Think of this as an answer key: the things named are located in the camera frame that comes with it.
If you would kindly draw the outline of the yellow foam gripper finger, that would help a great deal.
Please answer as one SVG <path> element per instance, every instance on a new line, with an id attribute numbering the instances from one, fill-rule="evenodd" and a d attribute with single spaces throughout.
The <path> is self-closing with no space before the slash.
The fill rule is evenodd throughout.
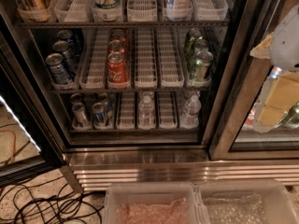
<path id="1" fill-rule="evenodd" d="M 253 130 L 268 133 L 299 101 L 299 74 L 287 72 L 278 78 L 268 77 L 263 83 L 259 102 L 254 106 Z"/>

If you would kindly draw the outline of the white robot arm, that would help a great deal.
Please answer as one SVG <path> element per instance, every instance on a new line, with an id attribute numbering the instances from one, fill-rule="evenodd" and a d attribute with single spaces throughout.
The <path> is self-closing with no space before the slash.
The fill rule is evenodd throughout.
<path id="1" fill-rule="evenodd" d="M 275 31 L 250 52 L 250 56 L 266 59 L 282 70 L 277 77 L 268 77 L 264 81 L 260 102 L 255 106 L 253 130 L 268 133 L 299 102 L 299 5 L 289 11 Z"/>

